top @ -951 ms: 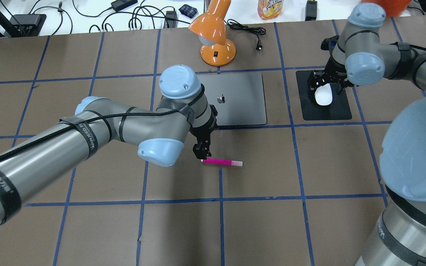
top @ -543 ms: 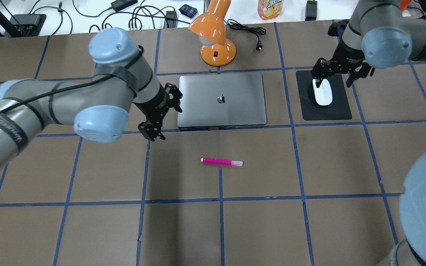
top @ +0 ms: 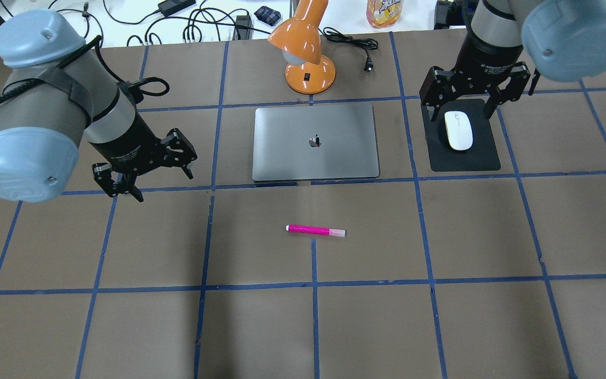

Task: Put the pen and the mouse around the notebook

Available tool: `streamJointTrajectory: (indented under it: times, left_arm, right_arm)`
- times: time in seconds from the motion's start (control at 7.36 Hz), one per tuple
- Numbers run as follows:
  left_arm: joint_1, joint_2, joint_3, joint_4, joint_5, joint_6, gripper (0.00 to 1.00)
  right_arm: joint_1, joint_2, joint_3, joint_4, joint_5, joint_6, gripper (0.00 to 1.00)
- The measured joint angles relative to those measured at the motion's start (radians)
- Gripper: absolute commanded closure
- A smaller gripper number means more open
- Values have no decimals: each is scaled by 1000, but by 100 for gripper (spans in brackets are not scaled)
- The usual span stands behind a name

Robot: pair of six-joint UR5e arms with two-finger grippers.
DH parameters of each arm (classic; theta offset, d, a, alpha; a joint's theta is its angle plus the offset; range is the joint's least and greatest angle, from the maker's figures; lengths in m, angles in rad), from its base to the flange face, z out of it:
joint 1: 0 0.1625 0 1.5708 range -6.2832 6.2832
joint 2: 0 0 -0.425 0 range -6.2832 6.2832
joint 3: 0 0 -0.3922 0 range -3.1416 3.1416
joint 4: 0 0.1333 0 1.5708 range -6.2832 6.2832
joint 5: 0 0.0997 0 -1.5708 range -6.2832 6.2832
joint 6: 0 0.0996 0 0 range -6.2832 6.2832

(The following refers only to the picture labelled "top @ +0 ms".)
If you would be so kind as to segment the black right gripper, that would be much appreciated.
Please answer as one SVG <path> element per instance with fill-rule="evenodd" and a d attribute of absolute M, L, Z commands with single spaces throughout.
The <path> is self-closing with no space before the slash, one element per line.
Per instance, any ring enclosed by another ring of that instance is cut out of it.
<path fill-rule="evenodd" d="M 466 37 L 454 67 L 431 67 L 419 90 L 428 120 L 435 122 L 440 108 L 464 95 L 489 94 L 483 115 L 490 119 L 499 105 L 515 102 L 525 90 L 531 72 L 519 58 L 522 46 L 494 46 L 478 37 Z"/>

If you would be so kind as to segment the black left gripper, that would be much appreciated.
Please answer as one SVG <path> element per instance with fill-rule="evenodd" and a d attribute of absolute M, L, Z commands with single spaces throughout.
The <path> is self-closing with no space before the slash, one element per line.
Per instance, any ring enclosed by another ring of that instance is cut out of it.
<path fill-rule="evenodd" d="M 198 155 L 193 144 L 178 129 L 158 138 L 145 122 L 134 122 L 122 136 L 104 143 L 93 143 L 106 162 L 92 165 L 94 181 L 104 191 L 119 191 L 142 203 L 144 196 L 135 185 L 137 177 L 162 166 L 182 168 L 188 180 Z"/>

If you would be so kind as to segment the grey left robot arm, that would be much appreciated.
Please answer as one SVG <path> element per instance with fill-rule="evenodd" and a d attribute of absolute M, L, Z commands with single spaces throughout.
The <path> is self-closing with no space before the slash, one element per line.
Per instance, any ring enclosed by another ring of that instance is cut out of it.
<path fill-rule="evenodd" d="M 0 94 L 0 198 L 38 203 L 62 194 L 82 140 L 104 158 L 92 177 L 110 197 L 144 197 L 135 183 L 157 168 L 178 167 L 193 179 L 194 146 L 178 129 L 158 138 L 137 110 L 164 85 L 159 77 L 121 79 L 99 51 L 101 36 L 81 37 L 58 12 L 33 9 L 0 27 L 0 58 L 12 70 Z"/>

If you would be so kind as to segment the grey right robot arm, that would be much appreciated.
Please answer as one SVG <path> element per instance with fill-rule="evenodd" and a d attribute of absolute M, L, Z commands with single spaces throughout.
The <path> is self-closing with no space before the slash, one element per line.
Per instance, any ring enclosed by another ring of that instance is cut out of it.
<path fill-rule="evenodd" d="M 497 107 L 531 78 L 575 82 L 606 71 L 606 1 L 480 1 L 467 35 L 422 38 L 407 48 L 424 81 L 409 98 L 392 46 L 387 74 L 358 74 L 349 53 L 325 43 L 335 64 L 268 62 L 274 48 L 229 50 L 216 179 L 247 182 L 502 173 Z"/>

